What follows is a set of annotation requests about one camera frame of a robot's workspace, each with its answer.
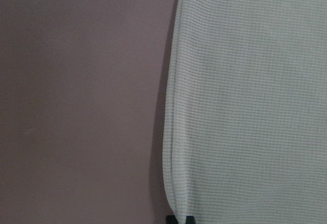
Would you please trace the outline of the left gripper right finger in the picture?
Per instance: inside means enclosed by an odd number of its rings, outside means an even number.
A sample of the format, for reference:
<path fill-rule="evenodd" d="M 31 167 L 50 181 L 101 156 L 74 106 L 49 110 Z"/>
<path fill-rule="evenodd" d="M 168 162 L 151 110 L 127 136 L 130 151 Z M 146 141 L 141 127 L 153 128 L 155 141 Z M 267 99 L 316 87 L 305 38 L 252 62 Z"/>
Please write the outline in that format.
<path fill-rule="evenodd" d="M 194 216 L 186 216 L 185 224 L 194 224 Z"/>

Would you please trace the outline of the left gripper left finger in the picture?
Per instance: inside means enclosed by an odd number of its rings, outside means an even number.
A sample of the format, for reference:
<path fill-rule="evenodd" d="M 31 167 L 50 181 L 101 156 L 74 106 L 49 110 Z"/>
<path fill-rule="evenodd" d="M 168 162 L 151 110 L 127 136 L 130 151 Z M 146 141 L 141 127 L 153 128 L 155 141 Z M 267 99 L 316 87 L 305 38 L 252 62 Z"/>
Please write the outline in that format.
<path fill-rule="evenodd" d="M 166 216 L 166 224 L 178 224 L 178 221 L 175 215 L 167 215 Z"/>

